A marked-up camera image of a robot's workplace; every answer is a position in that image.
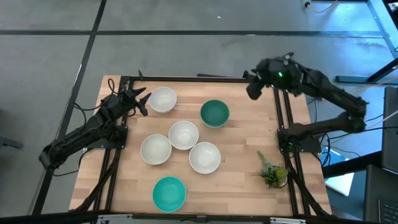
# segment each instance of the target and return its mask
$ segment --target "small potted plant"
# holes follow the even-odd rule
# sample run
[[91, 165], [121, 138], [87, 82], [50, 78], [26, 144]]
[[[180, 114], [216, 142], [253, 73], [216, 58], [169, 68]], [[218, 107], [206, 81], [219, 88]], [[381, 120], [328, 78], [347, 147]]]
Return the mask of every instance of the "small potted plant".
[[272, 165], [260, 151], [257, 151], [257, 153], [264, 166], [260, 170], [260, 176], [264, 178], [264, 182], [269, 188], [278, 189], [284, 187], [287, 183], [287, 169], [285, 167]]

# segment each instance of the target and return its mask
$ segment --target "bowl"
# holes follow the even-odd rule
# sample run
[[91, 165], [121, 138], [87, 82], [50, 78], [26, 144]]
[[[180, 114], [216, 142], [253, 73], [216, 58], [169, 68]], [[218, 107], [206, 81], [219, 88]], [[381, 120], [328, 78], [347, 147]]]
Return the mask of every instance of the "bowl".
[[155, 184], [152, 199], [160, 211], [174, 212], [181, 208], [186, 196], [183, 182], [176, 177], [168, 176]]
[[229, 118], [229, 109], [220, 100], [210, 100], [201, 107], [200, 118], [205, 125], [211, 128], [220, 128]]
[[149, 105], [159, 113], [167, 113], [173, 109], [177, 102], [175, 92], [168, 87], [155, 89], [149, 97]]
[[194, 146], [189, 153], [189, 163], [201, 174], [214, 172], [221, 163], [218, 148], [210, 142], [201, 142]]
[[142, 142], [141, 156], [151, 165], [164, 163], [172, 153], [172, 145], [166, 136], [153, 134]]
[[189, 121], [179, 121], [170, 128], [169, 140], [179, 150], [192, 148], [199, 139], [198, 128]]

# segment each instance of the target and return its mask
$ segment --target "white bowl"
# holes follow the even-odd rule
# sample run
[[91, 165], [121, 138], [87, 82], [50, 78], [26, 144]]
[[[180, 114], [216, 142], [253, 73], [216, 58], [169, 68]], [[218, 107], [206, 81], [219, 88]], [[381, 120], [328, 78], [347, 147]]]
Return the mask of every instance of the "white bowl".
[[179, 121], [170, 128], [169, 140], [179, 150], [192, 148], [199, 139], [198, 128], [189, 121]]
[[195, 171], [201, 174], [209, 174], [220, 165], [221, 154], [214, 144], [201, 142], [191, 149], [189, 163]]
[[167, 113], [173, 109], [177, 102], [175, 92], [168, 87], [155, 89], [149, 97], [149, 105], [159, 113]]
[[172, 145], [166, 136], [153, 134], [141, 144], [141, 156], [151, 165], [164, 163], [172, 153]]

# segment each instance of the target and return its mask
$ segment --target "metal table leg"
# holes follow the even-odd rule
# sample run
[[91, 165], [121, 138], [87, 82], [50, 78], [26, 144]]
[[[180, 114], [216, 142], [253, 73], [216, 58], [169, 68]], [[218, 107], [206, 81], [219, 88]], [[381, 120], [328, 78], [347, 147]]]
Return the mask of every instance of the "metal table leg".
[[381, 151], [322, 167], [323, 177], [330, 178], [364, 170], [369, 164], [381, 167]]
[[[392, 71], [398, 68], [398, 58], [388, 63], [386, 66], [381, 68], [375, 74], [368, 77], [352, 77], [352, 76], [336, 76], [336, 82], [338, 83], [362, 83], [362, 84], [376, 84], [379, 82], [387, 81], [389, 78], [384, 78]], [[398, 79], [388, 82], [388, 85], [398, 85]]]

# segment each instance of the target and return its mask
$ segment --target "black desk leg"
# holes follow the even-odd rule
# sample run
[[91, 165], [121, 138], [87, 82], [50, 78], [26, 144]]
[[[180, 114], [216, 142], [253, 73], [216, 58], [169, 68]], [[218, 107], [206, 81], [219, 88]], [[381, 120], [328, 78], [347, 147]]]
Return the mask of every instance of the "black desk leg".
[[[398, 58], [394, 59], [392, 62], [388, 63], [386, 66], [381, 68], [375, 74], [368, 77], [352, 77], [339, 75], [335, 77], [335, 81], [338, 83], [361, 83], [361, 84], [377, 84], [380, 82], [387, 81], [390, 78], [384, 78], [386, 75], [390, 74], [392, 71], [398, 68]], [[398, 85], [398, 80], [389, 81], [388, 85]]]
[[22, 147], [24, 147], [22, 143], [3, 137], [0, 137], [0, 147], [1, 146], [11, 146], [17, 149], [22, 149]]
[[322, 167], [323, 177], [330, 178], [364, 170], [369, 164], [381, 167], [381, 151]]

